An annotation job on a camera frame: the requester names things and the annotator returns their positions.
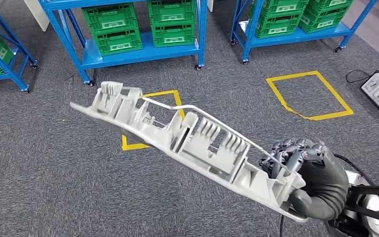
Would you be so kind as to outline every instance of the shelf frame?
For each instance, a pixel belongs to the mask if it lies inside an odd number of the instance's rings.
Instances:
[[[165,58],[197,55],[198,64],[195,67],[204,67],[207,0],[195,0],[198,38],[195,39],[194,45],[156,48],[153,46],[151,32],[147,32],[141,33],[143,49],[106,56],[101,56],[93,39],[84,38],[71,10],[72,8],[120,4],[135,1],[144,0],[39,0],[39,3],[53,26],[54,31],[66,49],[79,76],[82,78],[83,83],[90,86],[94,85],[86,70]],[[56,14],[59,15],[60,22],[57,20]],[[73,32],[80,42],[81,47],[79,50],[82,50],[81,58],[79,58],[76,53],[66,19],[69,19]]]
[[[15,45],[15,47],[11,48],[14,57],[8,64],[0,58],[0,68],[3,71],[3,73],[0,74],[0,80],[11,79],[18,87],[20,87],[21,91],[29,92],[29,86],[22,81],[21,76],[28,62],[30,62],[30,66],[37,68],[37,60],[29,53],[26,47],[21,43],[19,38],[15,35],[15,33],[13,33],[1,16],[0,25],[5,31],[5,33],[0,32],[0,36]],[[21,54],[23,58],[19,69],[15,71],[13,66],[19,54]]]
[[[335,52],[339,52],[341,49],[346,47],[351,36],[355,33],[359,25],[362,23],[364,18],[368,15],[371,8],[373,8],[374,4],[376,4],[377,0],[370,0],[366,7],[363,9],[355,23],[351,28],[348,28],[343,23],[339,23],[334,28],[325,29],[322,31],[306,34],[299,27],[296,28],[295,32],[292,35],[288,36],[276,36],[258,39],[255,36],[255,27],[249,27],[247,21],[240,21],[240,17],[242,16],[244,10],[249,5],[251,0],[236,0],[234,12],[233,12],[233,22],[230,30],[229,40],[234,44],[238,42],[240,46],[243,48],[242,54],[242,62],[246,64],[249,61],[248,56],[249,52],[252,48],[255,47],[264,47],[278,44],[286,44],[286,43],[296,43],[303,42],[309,40],[321,40],[333,37],[343,36],[343,40],[339,44],[339,47]],[[255,4],[254,12],[252,15],[252,22],[258,22],[261,7],[264,0],[257,0],[257,4]]]

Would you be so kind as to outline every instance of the white robot part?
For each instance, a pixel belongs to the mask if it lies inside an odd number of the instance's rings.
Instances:
[[[122,91],[128,91],[127,95],[122,94]],[[139,99],[144,102],[141,107],[136,108]],[[167,125],[156,126],[158,123],[148,112],[150,104],[174,110],[176,113]],[[286,205],[290,193],[305,186],[301,175],[195,106],[164,105],[144,97],[140,88],[123,87],[122,83],[113,81],[102,82],[90,107],[74,103],[71,106],[120,134],[158,148],[172,159],[235,193],[297,222],[307,221],[307,218],[289,211],[289,205]],[[182,119],[179,109],[188,109],[190,112]],[[203,116],[200,121],[195,112]],[[212,152],[209,147],[219,139],[219,134],[223,134],[224,138],[221,139],[217,151]],[[269,178],[266,172],[247,161],[250,149],[259,150],[282,167],[275,179]]]

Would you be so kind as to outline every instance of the yellow tape square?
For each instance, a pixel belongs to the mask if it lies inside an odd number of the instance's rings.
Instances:
[[[168,90],[168,91],[161,91],[161,92],[155,92],[155,93],[150,93],[146,94],[144,96],[146,97],[154,97],[154,96],[159,96],[159,95],[167,95],[167,94],[173,94],[174,95],[174,100],[176,106],[182,105],[181,103],[181,98],[179,97],[179,93],[177,90]],[[181,116],[182,119],[185,118],[185,114],[183,110],[178,110],[179,116]],[[148,148],[149,146],[142,144],[142,143],[136,143],[136,144],[127,144],[127,138],[122,135],[121,137],[121,148],[123,151],[129,151],[129,150],[136,150],[136,149],[144,149]]]
[[[334,113],[328,113],[324,115],[317,115],[317,116],[312,116],[312,117],[307,117],[299,112],[294,111],[291,109],[288,105],[287,102],[285,102],[284,98],[278,91],[277,87],[274,85],[274,81],[278,80],[285,80],[285,79],[293,79],[293,78],[299,78],[299,77],[305,77],[305,76],[317,76],[320,81],[326,86],[326,88],[333,94],[333,96],[336,98],[336,100],[342,105],[342,107],[345,109],[344,111],[341,112],[334,112]],[[312,72],[306,72],[306,73],[297,73],[297,74],[291,74],[291,75],[286,75],[286,76],[280,76],[280,77],[274,77],[274,78],[267,78],[266,81],[268,82],[269,86],[271,87],[272,91],[275,93],[277,96],[277,99],[281,102],[281,105],[287,110],[290,111],[304,119],[308,120],[314,120],[314,121],[319,121],[319,120],[324,120],[324,119],[332,119],[332,118],[337,118],[337,117],[342,117],[342,116],[347,116],[347,115],[353,115],[354,112],[352,109],[345,103],[345,101],[339,96],[339,94],[333,89],[333,87],[327,82],[323,76],[318,72],[318,71],[312,71]]]

